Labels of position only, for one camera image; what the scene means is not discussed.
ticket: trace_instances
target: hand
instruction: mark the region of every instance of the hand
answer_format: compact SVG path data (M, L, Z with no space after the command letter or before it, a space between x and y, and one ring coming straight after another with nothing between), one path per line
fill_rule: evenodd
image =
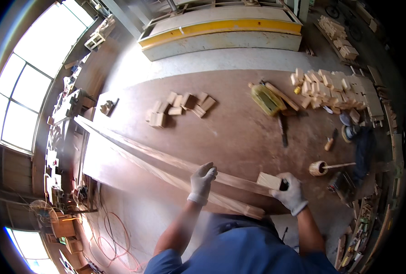
M303 197L300 181L289 172L280 173L276 177L286 179L288 189L286 191L273 189L270 191L270 194L288 208L291 211L291 215L296 216L308 204L308 201Z
M213 166L213 162L199 167L191 176L191 193L188 196L188 201L194 201L205 206L211 190L211 181L215 180L217 174L217 167Z

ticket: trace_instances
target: yellow stripe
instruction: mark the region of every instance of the yellow stripe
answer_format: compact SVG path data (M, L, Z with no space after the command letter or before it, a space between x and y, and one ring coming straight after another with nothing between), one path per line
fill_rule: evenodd
M174 40L216 32L264 31L301 35L301 27L302 25L294 22L268 19L235 19L213 21L182 27L182 31L180 29L174 29L167 32L162 32L152 37L147 37L140 40L139 44L144 49L148 49Z

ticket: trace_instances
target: glove cuff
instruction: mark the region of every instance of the glove cuff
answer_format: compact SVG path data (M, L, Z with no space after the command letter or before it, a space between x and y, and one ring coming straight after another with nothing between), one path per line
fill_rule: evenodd
M305 206L307 204L308 204L307 200L304 200L304 201L300 202L298 206L296 206L295 208L293 208L291 210L291 215L297 216L297 214L299 214L305 208Z
M188 196L188 201L193 201L196 202L197 204L201 205L201 206L205 206L207 204L207 198L203 197L197 193L190 193Z

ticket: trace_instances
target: dark blue cloth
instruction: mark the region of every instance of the dark blue cloth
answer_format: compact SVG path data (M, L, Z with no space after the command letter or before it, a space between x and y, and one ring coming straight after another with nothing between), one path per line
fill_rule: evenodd
M299 256L266 227L237 227L213 237L182 263L168 249L153 257L145 274L337 273L326 255Z

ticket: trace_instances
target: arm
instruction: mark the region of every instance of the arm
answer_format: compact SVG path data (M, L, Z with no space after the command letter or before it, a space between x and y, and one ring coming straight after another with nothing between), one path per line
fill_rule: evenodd
M277 177L287 180L288 189L285 191L271 190L271 194L281 201L293 216L297 216L300 255L311 252L325 253L325 242L307 206L308 201L303 197L300 181L288 172L281 173Z
M157 241L154 256L167 249L174 249L182 255L189 244L201 209L202 206L196 202L187 201L182 212Z
M297 214L297 223L299 227L300 255L304 256L317 251L326 254L325 241L320 234L319 228L308 206L305 206L305 208Z
M162 233L154 249L154 256L164 250L173 249L180 256L189 244L195 223L203 206L207 204L211 181L217 176L213 163L206 163L191 176L191 193L179 216Z

